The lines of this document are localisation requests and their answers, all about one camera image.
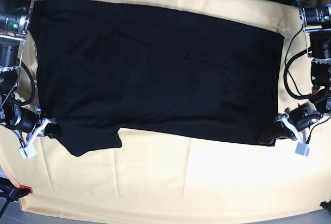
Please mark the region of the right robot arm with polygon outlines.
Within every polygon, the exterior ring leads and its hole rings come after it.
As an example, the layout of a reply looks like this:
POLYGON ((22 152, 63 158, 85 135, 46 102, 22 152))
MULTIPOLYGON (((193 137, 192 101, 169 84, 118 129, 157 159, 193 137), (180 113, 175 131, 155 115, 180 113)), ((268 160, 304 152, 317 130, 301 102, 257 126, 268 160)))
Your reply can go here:
POLYGON ((16 134, 22 148, 31 146, 37 137, 53 136, 56 125, 54 119, 39 115, 39 107, 25 109, 36 95, 32 73, 22 61, 32 9, 32 0, 1 0, 1 125, 16 134), (32 88, 25 101, 17 100, 14 94, 22 71, 32 88))

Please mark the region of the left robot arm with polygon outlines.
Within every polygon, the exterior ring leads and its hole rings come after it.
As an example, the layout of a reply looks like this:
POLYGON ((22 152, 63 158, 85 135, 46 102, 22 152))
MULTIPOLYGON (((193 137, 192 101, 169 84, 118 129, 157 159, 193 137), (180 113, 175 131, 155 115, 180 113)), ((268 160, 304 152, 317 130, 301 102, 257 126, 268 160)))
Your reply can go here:
POLYGON ((299 11, 302 30, 309 35, 310 43, 305 50, 286 60, 283 82, 292 98, 307 102, 275 117, 271 128, 260 136, 269 142, 292 139, 308 144, 311 138, 303 138, 300 133, 307 128, 314 129, 317 122, 330 113, 330 0, 301 0, 299 11), (307 95, 293 93, 288 85, 290 66, 303 55, 312 59, 312 91, 307 95))

